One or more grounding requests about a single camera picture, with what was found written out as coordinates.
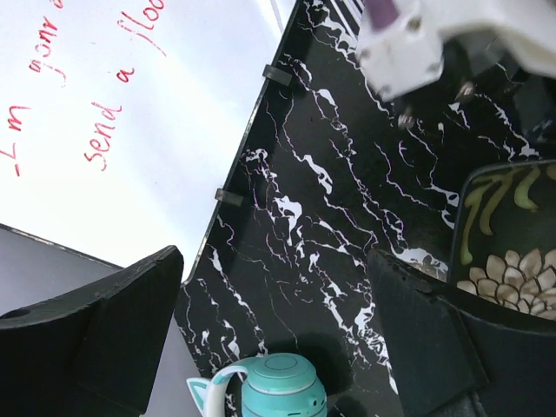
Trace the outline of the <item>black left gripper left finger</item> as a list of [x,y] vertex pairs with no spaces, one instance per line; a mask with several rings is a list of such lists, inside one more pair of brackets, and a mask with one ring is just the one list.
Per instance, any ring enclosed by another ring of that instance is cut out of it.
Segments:
[[1,317],[3,416],[146,413],[183,271],[167,246]]

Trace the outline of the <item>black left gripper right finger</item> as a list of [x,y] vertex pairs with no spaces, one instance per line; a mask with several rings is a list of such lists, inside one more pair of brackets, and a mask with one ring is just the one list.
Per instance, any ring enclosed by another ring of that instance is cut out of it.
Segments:
[[381,250],[367,255],[406,416],[553,416],[555,323],[500,307]]

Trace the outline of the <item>black floral square plate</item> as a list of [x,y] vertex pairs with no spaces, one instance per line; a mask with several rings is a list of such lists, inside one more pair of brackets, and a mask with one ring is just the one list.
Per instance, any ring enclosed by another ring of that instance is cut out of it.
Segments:
[[460,193],[447,282],[504,308],[555,318],[555,162],[488,165]]

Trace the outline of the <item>white wire dish rack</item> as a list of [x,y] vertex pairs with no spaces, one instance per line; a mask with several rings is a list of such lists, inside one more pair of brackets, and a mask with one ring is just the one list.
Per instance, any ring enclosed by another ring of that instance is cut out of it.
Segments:
[[329,3],[352,36],[357,36],[361,27],[364,1],[330,0]]

